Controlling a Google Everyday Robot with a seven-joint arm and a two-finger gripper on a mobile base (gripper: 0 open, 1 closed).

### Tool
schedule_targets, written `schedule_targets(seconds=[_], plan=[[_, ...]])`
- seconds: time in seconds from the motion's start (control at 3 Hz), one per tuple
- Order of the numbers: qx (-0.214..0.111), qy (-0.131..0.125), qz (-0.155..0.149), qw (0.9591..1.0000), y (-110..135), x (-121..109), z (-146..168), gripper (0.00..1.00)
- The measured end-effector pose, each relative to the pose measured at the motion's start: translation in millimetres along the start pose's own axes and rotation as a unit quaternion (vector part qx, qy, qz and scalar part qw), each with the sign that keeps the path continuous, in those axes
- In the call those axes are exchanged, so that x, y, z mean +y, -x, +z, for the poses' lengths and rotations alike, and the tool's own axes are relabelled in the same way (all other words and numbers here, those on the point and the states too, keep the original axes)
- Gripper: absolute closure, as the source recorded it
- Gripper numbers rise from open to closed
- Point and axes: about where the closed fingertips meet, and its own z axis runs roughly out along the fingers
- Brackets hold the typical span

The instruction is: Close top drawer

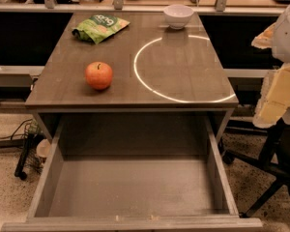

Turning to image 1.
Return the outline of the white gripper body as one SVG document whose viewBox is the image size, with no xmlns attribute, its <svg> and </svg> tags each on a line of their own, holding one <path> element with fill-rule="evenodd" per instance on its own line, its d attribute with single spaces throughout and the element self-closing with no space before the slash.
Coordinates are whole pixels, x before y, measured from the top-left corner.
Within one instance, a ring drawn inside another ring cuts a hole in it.
<svg viewBox="0 0 290 232">
<path fill-rule="evenodd" d="M 290 4 L 275 22 L 272 54 L 276 59 L 290 63 Z"/>
</svg>

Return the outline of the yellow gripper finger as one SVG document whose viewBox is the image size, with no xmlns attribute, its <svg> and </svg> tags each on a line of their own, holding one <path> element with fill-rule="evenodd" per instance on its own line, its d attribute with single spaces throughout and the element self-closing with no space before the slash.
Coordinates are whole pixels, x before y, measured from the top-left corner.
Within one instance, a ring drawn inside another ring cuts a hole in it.
<svg viewBox="0 0 290 232">
<path fill-rule="evenodd" d="M 252 123 L 266 129 L 276 124 L 290 107 L 290 63 L 280 69 L 268 71 L 263 79 L 259 99 Z"/>
<path fill-rule="evenodd" d="M 251 45 L 260 49 L 271 48 L 274 29 L 274 24 L 267 27 L 262 33 L 260 33 L 252 40 Z"/>
</svg>

